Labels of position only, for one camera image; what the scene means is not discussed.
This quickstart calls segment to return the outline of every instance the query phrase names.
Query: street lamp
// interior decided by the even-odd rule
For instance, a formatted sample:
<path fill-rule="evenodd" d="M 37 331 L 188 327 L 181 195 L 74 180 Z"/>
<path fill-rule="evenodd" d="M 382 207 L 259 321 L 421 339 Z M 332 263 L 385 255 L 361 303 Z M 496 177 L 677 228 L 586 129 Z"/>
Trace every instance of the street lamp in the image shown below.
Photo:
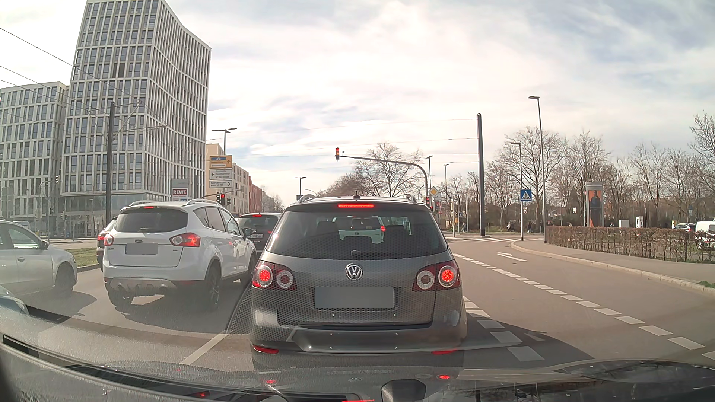
<path fill-rule="evenodd" d="M 536 106 L 538 108 L 538 133 L 541 137 L 541 178 L 543 180 L 543 242 L 546 242 L 546 166 L 543 163 L 543 129 L 541 128 L 541 103 L 539 102 L 539 97 L 531 95 L 529 99 L 535 99 Z"/>
<path fill-rule="evenodd" d="M 293 178 L 298 179 L 298 195 L 303 195 L 303 179 L 305 179 L 305 176 Z"/>
<path fill-rule="evenodd" d="M 226 152 L 226 134 L 230 133 L 231 130 L 235 130 L 236 127 L 229 128 L 229 129 L 213 129 L 211 131 L 223 131 L 224 132 L 224 154 L 228 155 L 228 152 Z"/>
<path fill-rule="evenodd" d="M 524 164 L 521 162 L 521 141 L 513 141 L 512 145 L 519 146 L 519 172 L 521 174 L 520 178 L 520 190 L 519 190 L 519 212 L 521 213 L 521 241 L 524 241 L 524 203 L 521 202 L 521 189 L 524 188 Z"/>

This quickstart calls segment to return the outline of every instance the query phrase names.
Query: vw logo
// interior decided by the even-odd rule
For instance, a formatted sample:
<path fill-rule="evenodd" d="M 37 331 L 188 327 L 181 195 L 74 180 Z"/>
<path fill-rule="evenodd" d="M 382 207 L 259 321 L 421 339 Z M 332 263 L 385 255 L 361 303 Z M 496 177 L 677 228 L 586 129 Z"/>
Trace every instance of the vw logo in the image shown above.
<path fill-rule="evenodd" d="M 350 280 L 358 280 L 363 277 L 363 269 L 358 264 L 349 264 L 345 267 L 345 276 Z"/>

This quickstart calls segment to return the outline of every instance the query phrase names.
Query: sidewalk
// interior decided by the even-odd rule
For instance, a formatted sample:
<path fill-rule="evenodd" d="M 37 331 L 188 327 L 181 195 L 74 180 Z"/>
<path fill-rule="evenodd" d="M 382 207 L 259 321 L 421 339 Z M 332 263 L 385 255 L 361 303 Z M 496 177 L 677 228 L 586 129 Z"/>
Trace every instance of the sidewalk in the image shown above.
<path fill-rule="evenodd" d="M 578 258 L 585 260 L 582 263 L 601 266 L 603 268 L 623 268 L 623 270 L 645 271 L 646 273 L 665 275 L 691 283 L 698 283 L 701 280 L 715 283 L 715 264 L 676 263 L 674 261 L 653 260 L 651 258 L 629 257 L 627 255 L 559 247 L 557 245 L 550 245 L 536 241 L 518 241 L 512 243 L 512 247 L 517 250 L 521 249 L 520 251 L 525 253 L 531 252 L 531 254 L 545 255 L 547 257 L 558 258 L 561 260 Z"/>

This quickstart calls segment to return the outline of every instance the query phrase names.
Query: blue sign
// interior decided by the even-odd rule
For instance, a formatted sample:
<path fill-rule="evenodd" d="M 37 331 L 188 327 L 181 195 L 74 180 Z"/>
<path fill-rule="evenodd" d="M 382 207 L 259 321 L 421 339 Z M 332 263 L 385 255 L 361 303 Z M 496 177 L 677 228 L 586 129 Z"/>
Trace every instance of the blue sign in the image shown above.
<path fill-rule="evenodd" d="M 531 201 L 531 189 L 528 189 L 528 188 L 521 189 L 521 194 L 519 195 L 519 200 L 521 202 Z"/>

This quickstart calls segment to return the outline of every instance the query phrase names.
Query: tall glass building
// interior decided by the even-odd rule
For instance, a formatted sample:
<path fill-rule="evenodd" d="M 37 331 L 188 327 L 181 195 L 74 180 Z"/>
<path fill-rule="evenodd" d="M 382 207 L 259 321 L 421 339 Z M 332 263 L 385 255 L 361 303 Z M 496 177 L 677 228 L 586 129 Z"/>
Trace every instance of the tall glass building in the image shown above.
<path fill-rule="evenodd" d="M 62 142 L 67 232 L 92 236 L 105 225 L 112 101 L 113 215 L 136 200 L 170 200 L 171 179 L 203 196 L 210 59 L 166 1 L 87 2 Z"/>

